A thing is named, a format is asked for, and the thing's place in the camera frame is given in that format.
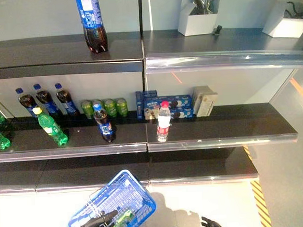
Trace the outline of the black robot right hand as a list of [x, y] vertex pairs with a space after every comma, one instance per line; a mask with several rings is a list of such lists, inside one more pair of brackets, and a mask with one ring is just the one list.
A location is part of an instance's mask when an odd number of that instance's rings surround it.
[[202, 222], [201, 222], [201, 225], [203, 227], [222, 227], [219, 223], [213, 221], [213, 220], [210, 220], [208, 219], [207, 217], [202, 217]]

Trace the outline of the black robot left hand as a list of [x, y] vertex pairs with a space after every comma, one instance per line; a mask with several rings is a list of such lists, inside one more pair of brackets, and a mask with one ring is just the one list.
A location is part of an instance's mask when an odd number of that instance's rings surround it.
[[100, 227], [104, 223], [110, 222], [118, 214], [117, 210], [111, 211], [107, 214], [103, 214], [98, 218], [92, 218], [87, 223], [80, 227]]

